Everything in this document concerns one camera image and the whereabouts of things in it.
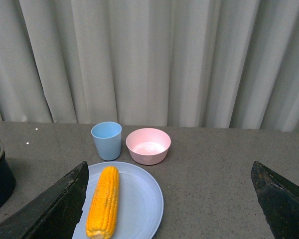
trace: white curtain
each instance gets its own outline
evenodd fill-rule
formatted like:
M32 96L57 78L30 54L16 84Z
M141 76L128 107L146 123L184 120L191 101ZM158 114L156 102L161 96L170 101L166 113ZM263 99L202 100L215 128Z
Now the white curtain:
M0 0L0 120L299 131L299 0Z

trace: curtain fold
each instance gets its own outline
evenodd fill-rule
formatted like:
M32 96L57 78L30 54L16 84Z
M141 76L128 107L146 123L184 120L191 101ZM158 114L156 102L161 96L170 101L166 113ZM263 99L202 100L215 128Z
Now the curtain fold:
M0 120L299 131L299 0L0 0Z

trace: yellow corn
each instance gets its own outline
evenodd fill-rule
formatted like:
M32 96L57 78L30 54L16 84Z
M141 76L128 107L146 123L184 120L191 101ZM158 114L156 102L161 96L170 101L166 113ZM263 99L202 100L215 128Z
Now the yellow corn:
M114 166L106 167L100 175L86 220L86 235L91 239L109 239L114 233L119 180L119 171Z

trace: countertop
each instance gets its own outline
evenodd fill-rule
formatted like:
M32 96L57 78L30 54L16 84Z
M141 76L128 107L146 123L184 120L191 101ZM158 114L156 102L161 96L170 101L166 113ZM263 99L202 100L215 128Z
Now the countertop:
M0 140L16 188L0 208L0 222L17 212L82 161L97 154L92 124L0 122ZM250 172L259 161L299 186L299 133L276 130L155 127L171 138L164 161L134 162L126 137L142 126L122 126L116 161L137 165L158 182L164 213L154 238L273 239Z

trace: cup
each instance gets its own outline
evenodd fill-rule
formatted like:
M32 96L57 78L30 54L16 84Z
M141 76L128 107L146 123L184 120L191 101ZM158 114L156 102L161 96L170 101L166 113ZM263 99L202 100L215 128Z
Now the cup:
M121 154L122 127L116 122L95 125L91 134L101 159L111 161Z

